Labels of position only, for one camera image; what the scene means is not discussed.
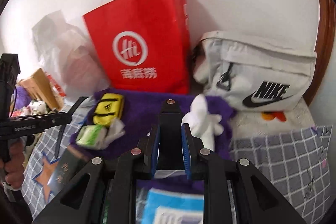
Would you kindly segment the person's left hand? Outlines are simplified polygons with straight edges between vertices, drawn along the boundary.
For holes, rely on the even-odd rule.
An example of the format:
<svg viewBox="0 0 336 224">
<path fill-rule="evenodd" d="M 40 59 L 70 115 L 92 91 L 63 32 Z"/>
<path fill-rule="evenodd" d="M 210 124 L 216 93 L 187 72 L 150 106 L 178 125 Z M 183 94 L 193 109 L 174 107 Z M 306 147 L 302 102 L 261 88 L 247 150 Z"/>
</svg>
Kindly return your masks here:
<svg viewBox="0 0 336 224">
<path fill-rule="evenodd" d="M 23 154 L 24 145 L 21 139 L 18 139 L 9 148 L 10 161 L 4 163 L 1 160 L 1 168 L 5 170 L 5 181 L 13 188 L 19 189 L 24 180 L 23 162 L 25 156 Z"/>
</svg>

